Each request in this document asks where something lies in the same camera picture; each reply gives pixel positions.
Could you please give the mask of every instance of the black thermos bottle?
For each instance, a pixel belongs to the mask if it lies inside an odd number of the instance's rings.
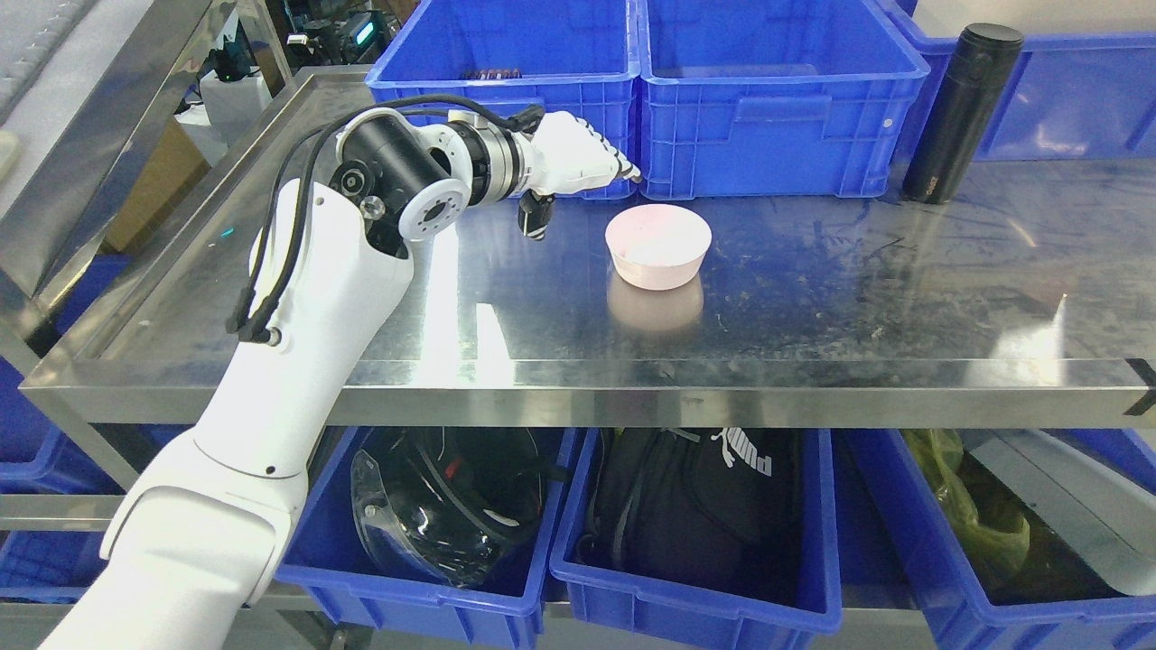
[[[904,195],[925,204],[955,197],[1022,47],[1023,35],[1009,27],[963,30],[903,178]]]

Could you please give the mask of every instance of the stainless steel table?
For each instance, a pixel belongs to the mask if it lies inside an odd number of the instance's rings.
[[[195,421],[277,164],[370,101],[361,71],[283,94],[29,397],[94,422]],[[947,206],[696,200],[714,242],[699,279],[660,294],[625,286],[602,242],[633,202],[560,201],[542,243],[512,202],[474,208],[415,245],[413,286],[329,422],[1156,424],[1156,161],[976,164]]]
[[[91,8],[77,9],[83,17],[0,116],[21,141],[0,179],[0,355],[22,372],[51,345],[39,330],[87,268],[230,13],[274,94],[289,74],[254,0],[83,5]]]

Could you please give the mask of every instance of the helmet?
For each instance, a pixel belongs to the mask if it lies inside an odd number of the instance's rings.
[[[526,428],[377,429],[350,467],[357,534],[383,573],[479,585],[538,532],[543,472]]]

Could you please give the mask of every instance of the blue storage crate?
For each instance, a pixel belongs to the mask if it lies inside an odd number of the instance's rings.
[[[17,531],[0,546],[0,599],[72,604],[104,569],[102,533]]]
[[[839,523],[839,568],[844,596],[849,588],[858,591],[857,607],[888,607],[896,601],[910,603],[911,588],[903,564],[887,534],[879,509],[870,500],[859,475],[851,448],[843,435],[833,435],[831,453],[835,461],[835,516]],[[877,597],[867,603],[865,597]]]
[[[94,257],[84,274],[76,282],[76,286],[72,288],[72,293],[68,295],[68,300],[65,301],[60,313],[57,315],[57,331],[60,333],[67,332],[80,319],[81,315],[84,313],[84,310],[91,306],[96,298],[101,296],[101,293],[112,283],[117,275],[120,275],[120,272],[128,266],[132,258],[123,254],[99,254]]]
[[[583,446],[550,552],[550,573],[566,583],[576,619],[712,650],[801,650],[816,634],[839,628],[830,431],[810,433],[803,446],[802,560],[794,607],[575,562],[595,444],[590,436]]]
[[[117,483],[44,416],[0,359],[0,494],[113,494]]]
[[[317,480],[276,578],[298,584],[334,621],[378,629],[534,648],[542,633],[547,554],[563,486],[551,483],[533,547],[520,549],[482,588],[455,589],[383,576],[362,548],[353,518],[349,464],[372,428],[350,429]],[[578,431],[542,430],[539,444],[571,467]]]
[[[142,424],[141,433],[157,449],[172,442],[172,438],[192,429],[193,424]]]
[[[629,156],[638,76],[629,1],[425,0],[373,65],[365,83],[378,102],[452,93],[499,115],[512,115],[527,104],[569,111]],[[464,79],[482,69],[518,69],[521,77]],[[433,121],[412,119],[415,124]],[[581,197],[622,199],[631,193],[631,183],[616,180]]]
[[[931,64],[895,149],[910,161],[955,38],[929,38],[911,19],[917,1],[877,0]],[[1156,156],[1156,34],[1028,35],[975,160]]]
[[[1156,455],[1134,431],[1069,435],[1156,492]],[[942,650],[1156,647],[1156,596],[993,605],[899,433],[854,431],[846,440]]]
[[[927,64],[872,0],[639,0],[652,199],[876,197]]]

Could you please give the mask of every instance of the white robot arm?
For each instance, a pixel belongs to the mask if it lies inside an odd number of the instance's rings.
[[[395,110],[431,102],[476,112],[415,127]],[[339,128],[341,165],[328,186],[312,183],[317,153]],[[555,193],[616,178],[637,180],[638,171],[565,112],[505,120],[429,96],[321,131],[254,244],[251,285],[229,325],[242,342],[220,386],[125,496],[101,546],[109,566],[42,648],[220,648],[237,608],[272,581],[305,502],[317,437],[409,286],[405,242],[519,192],[519,227],[541,238]],[[265,298],[253,309],[257,295]]]

